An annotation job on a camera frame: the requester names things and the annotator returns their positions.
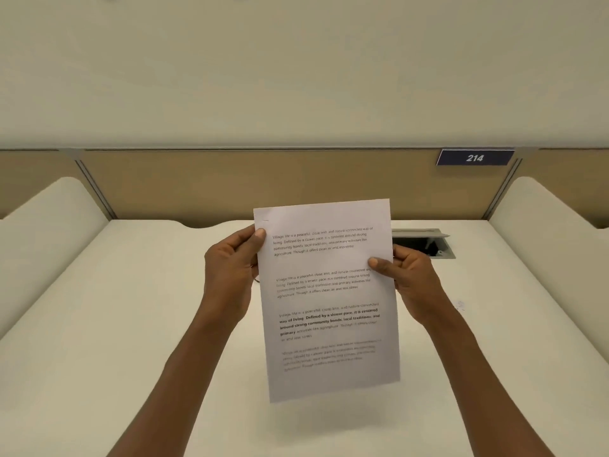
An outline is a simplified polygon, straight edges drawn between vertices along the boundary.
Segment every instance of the white desk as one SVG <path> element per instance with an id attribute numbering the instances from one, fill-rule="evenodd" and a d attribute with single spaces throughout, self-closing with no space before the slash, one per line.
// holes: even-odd
<path id="1" fill-rule="evenodd" d="M 190 323 L 203 254 L 249 224 L 112 221 L 0 341 L 0 455 L 102 456 Z M 514 401 L 557 456 L 609 455 L 609 365 L 485 221 L 434 260 Z M 271 406 L 260 297 L 231 337 L 187 456 L 471 456 L 442 365 L 400 304 L 402 381 Z"/>

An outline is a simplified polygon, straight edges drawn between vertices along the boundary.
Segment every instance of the person's right arm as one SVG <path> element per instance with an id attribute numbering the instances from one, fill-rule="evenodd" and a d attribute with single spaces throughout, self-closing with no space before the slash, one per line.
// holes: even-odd
<path id="1" fill-rule="evenodd" d="M 474 334 L 442 289 L 427 255 L 394 245 L 393 263 L 370 268 L 395 280 L 409 313 L 435 345 L 476 457 L 552 457 L 495 376 Z"/>

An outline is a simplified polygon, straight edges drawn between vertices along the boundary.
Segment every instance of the white sheet of paper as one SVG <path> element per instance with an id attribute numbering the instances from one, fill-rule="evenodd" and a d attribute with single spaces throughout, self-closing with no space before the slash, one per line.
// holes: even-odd
<path id="1" fill-rule="evenodd" d="M 271 402 L 400 380 L 389 199 L 254 209 Z"/>

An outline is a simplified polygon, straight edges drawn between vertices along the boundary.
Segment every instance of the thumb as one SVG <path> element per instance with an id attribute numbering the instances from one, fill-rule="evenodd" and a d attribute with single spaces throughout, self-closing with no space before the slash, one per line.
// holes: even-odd
<path id="1" fill-rule="evenodd" d="M 249 239 L 239 246 L 235 253 L 236 259 L 243 262 L 243 264 L 251 263 L 254 255 L 263 248 L 265 238 L 266 231 L 264 229 L 257 229 Z"/>
<path id="2" fill-rule="evenodd" d="M 368 260 L 370 268 L 383 276 L 391 277 L 396 281 L 404 280 L 404 270 L 399 266 L 395 266 L 391 261 L 383 260 L 382 258 L 370 258 Z"/>

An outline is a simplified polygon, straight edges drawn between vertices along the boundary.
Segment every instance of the forearm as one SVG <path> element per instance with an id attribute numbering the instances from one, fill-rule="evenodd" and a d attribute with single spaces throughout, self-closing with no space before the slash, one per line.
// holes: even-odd
<path id="1" fill-rule="evenodd" d="M 495 376 L 461 315 L 449 307 L 424 325 L 446 370 L 476 457 L 552 456 Z"/>
<path id="2" fill-rule="evenodd" d="M 108 457 L 179 457 L 230 335 L 195 318 L 140 412 Z"/>

